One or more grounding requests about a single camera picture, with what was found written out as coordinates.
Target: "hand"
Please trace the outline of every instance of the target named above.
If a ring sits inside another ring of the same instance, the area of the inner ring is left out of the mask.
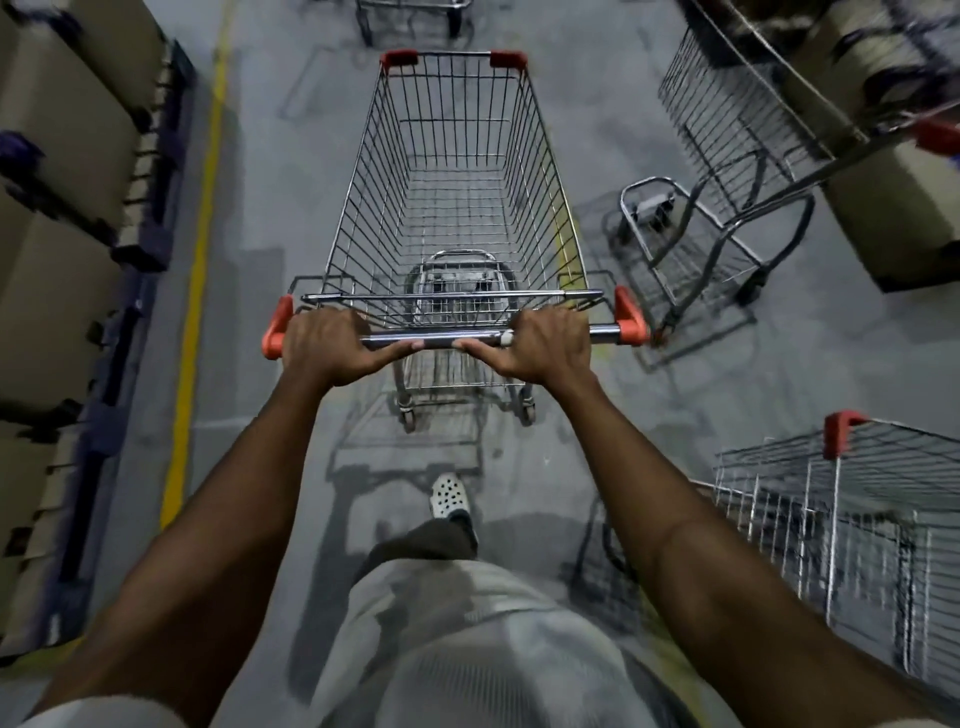
[[[293,317],[283,337],[283,371],[324,392],[379,372],[392,361],[423,348],[422,341],[399,341],[371,352],[360,343],[370,333],[359,313],[329,306]]]
[[[457,339],[453,346],[480,359],[502,376],[542,384],[551,393],[592,378],[587,314],[563,306],[524,309],[514,318],[514,342],[495,349],[476,339]]]

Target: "foot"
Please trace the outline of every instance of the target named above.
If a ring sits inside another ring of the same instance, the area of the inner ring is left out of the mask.
[[[467,487],[456,473],[444,473],[437,478],[430,493],[430,514],[435,519],[447,519],[463,528],[476,550],[478,541],[470,516]]]

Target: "dark pants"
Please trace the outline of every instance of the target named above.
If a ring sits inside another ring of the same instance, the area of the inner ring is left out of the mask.
[[[356,584],[381,564],[394,559],[469,561],[476,557],[477,546],[469,520],[456,516],[452,520],[433,519],[417,526],[405,536],[374,546],[353,578],[353,583]]]

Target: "white shirt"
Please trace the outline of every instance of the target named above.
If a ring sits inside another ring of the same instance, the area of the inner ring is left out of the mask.
[[[399,559],[350,591],[302,728],[692,724],[651,685],[638,692],[603,632],[508,571]],[[124,696],[68,703],[23,728],[134,725],[185,728],[169,709]],[[883,728],[895,725],[939,726]]]

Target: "person's arm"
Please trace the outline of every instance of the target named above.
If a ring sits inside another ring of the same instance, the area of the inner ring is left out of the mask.
[[[269,401],[154,539],[34,715],[79,698],[132,695],[167,706],[190,728],[209,724],[260,631],[321,399],[422,347],[368,352],[359,341],[365,328],[333,308],[294,317]]]
[[[521,313],[514,326],[509,349],[457,346],[557,400],[644,591],[747,728],[871,728],[929,717],[893,670],[808,610],[611,403],[589,367],[584,314],[545,308]]]

